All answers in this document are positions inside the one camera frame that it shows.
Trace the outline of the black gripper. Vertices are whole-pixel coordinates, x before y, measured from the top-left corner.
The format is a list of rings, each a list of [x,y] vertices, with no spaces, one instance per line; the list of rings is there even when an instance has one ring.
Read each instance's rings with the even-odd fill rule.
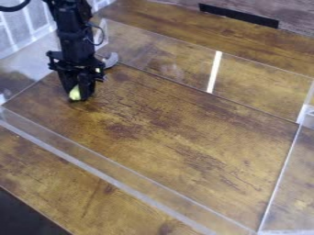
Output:
[[[93,94],[96,82],[102,81],[104,65],[96,58],[93,31],[82,28],[73,32],[56,30],[60,50],[49,50],[49,69],[57,72],[69,98],[85,101]]]

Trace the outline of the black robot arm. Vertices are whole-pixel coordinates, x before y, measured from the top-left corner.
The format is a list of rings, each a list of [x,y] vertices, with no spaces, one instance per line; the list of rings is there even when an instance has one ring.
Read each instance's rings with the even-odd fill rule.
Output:
[[[45,0],[56,23],[60,51],[48,51],[49,69],[57,72],[60,83],[69,95],[78,89],[78,101],[94,93],[96,82],[104,81],[105,63],[96,58],[92,7],[86,0]]]

